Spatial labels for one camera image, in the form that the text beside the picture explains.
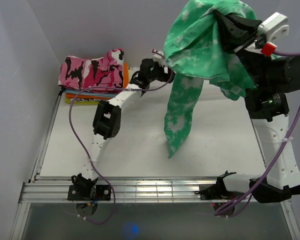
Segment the light blue folded trousers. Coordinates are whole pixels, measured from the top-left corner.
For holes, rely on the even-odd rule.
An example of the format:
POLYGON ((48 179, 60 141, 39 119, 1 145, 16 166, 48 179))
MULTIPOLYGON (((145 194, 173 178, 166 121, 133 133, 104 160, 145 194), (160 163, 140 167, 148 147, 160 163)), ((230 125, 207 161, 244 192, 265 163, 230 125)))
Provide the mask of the light blue folded trousers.
MULTIPOLYGON (((74 89, 68 89, 66 88, 64 90, 65 93, 70 93, 70 94, 77 94, 80 91, 79 90, 74 90, 74 89)), ((83 91, 81 95, 86 95, 86 96, 102 96, 102 97, 114 97, 117 94, 119 94, 120 91, 92 91, 92 90, 87 90, 83 91)))

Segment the orange folded trousers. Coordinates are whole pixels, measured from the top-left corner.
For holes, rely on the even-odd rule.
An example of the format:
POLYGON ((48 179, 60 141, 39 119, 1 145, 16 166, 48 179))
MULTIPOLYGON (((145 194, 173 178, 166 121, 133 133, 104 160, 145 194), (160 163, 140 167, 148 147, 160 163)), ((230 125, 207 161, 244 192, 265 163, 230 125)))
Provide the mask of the orange folded trousers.
MULTIPOLYGON (((125 88, 128 83, 129 83, 129 67, 128 64, 126 62, 124 62, 123 65, 123 87, 125 88)), ((78 93, 77 90, 72 90, 72 89, 68 89, 66 88, 64 90, 65 93, 69 93, 72 96, 76 95, 78 93)), ((97 91, 97 92, 83 92, 80 94, 81 96, 87 96, 88 98, 100 98, 100 99, 105 99, 105 98, 113 98, 115 97, 119 92, 115 92, 115 91, 108 91, 108 92, 102 92, 102 91, 97 91)))

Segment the yellow patterned folded trousers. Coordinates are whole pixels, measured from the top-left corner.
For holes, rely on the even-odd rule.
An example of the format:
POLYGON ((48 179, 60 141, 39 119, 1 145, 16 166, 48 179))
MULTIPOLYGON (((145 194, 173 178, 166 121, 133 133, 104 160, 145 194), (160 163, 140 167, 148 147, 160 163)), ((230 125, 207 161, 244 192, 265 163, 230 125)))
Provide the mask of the yellow patterned folded trousers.
MULTIPOLYGON (((87 105, 87 106, 93 106, 93 105, 98 105, 98 103, 101 100, 98 98, 77 98, 74 101, 74 105, 87 105)), ((65 98, 65 103, 66 104, 71 104, 73 102, 73 98, 71 97, 66 97, 65 98)))

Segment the green tie-dye trousers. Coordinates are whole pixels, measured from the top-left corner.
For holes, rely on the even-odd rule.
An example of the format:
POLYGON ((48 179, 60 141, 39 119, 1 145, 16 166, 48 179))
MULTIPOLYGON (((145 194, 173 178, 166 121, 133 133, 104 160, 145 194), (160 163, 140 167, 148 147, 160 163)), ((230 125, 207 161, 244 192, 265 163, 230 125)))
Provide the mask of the green tie-dye trousers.
POLYGON ((238 57, 222 49, 214 10, 256 19, 254 10, 240 0, 190 0, 174 21, 163 47, 165 61, 175 72, 164 116, 170 157, 191 132, 204 81, 232 101, 245 97, 245 90, 256 86, 238 57))

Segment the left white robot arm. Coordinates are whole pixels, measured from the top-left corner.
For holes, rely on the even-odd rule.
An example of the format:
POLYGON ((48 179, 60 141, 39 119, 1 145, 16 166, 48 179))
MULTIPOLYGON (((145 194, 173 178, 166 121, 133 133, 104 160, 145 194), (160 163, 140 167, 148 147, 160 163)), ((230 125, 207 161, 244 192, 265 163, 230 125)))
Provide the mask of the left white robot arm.
POLYGON ((150 89, 153 81, 170 84, 175 73, 167 67, 163 56, 156 53, 152 58, 142 60, 139 70, 131 77, 125 88, 119 89, 119 94, 110 100, 102 100, 98 103, 92 122, 93 140, 91 149, 83 144, 76 133, 72 123, 72 109, 69 109, 69 123, 75 137, 87 154, 87 162, 78 175, 71 177, 76 191, 85 199, 90 200, 96 195, 95 184, 100 173, 95 164, 101 159, 109 142, 117 136, 121 127, 121 115, 123 110, 134 101, 141 98, 146 92, 156 91, 163 86, 150 89))

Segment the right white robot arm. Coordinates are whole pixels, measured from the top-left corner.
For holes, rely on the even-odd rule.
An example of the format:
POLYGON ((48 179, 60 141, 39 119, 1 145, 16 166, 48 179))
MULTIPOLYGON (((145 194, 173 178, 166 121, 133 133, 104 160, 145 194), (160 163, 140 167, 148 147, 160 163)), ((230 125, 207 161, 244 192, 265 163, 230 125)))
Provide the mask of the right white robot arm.
POLYGON ((216 194, 251 194, 259 203, 278 203, 300 195, 300 171, 291 143, 287 93, 300 90, 300 54, 273 59, 279 41, 289 34, 288 18, 274 13, 266 20, 214 10, 224 51, 238 57, 255 87, 245 91, 245 107, 257 134, 266 170, 262 176, 226 172, 217 178, 216 194))

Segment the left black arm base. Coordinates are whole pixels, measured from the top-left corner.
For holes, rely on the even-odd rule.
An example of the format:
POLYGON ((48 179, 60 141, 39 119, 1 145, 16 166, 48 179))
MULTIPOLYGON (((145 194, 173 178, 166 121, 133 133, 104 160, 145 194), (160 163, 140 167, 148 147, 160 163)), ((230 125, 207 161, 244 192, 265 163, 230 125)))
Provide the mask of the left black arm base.
POLYGON ((109 185, 97 184, 88 192, 79 190, 78 187, 71 185, 68 189, 68 201, 109 201, 111 199, 112 190, 109 185))

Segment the aluminium frame rail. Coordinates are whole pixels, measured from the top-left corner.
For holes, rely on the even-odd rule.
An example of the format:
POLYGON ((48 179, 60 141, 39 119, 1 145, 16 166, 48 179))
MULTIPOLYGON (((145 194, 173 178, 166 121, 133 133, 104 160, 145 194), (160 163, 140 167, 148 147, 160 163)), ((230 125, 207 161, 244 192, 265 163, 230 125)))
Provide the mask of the aluminium frame rail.
MULTIPOLYGON (((110 177, 115 196, 104 203, 202 203, 195 194, 200 185, 208 187, 215 177, 110 177)), ((39 179, 22 186, 18 202, 23 203, 86 203, 87 200, 68 200, 70 179, 39 179)))

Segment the pink camouflage folded trousers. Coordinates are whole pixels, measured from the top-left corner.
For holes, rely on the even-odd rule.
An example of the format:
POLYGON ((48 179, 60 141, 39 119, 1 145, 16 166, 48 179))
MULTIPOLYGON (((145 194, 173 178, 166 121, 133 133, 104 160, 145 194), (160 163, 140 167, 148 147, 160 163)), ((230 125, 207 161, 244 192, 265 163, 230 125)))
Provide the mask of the pink camouflage folded trousers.
POLYGON ((97 87, 95 91, 110 92, 128 85, 125 72, 124 51, 120 48, 112 49, 100 58, 69 55, 60 67, 58 85, 77 91, 97 87))

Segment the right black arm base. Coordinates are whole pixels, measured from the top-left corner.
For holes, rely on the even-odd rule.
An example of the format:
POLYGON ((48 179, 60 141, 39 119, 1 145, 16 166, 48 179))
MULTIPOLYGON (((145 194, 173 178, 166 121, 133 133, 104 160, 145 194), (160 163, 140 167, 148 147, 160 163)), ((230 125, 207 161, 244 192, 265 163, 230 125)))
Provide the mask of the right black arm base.
POLYGON ((215 184, 200 184, 194 194, 201 200, 230 200, 233 197, 232 193, 220 190, 215 184))

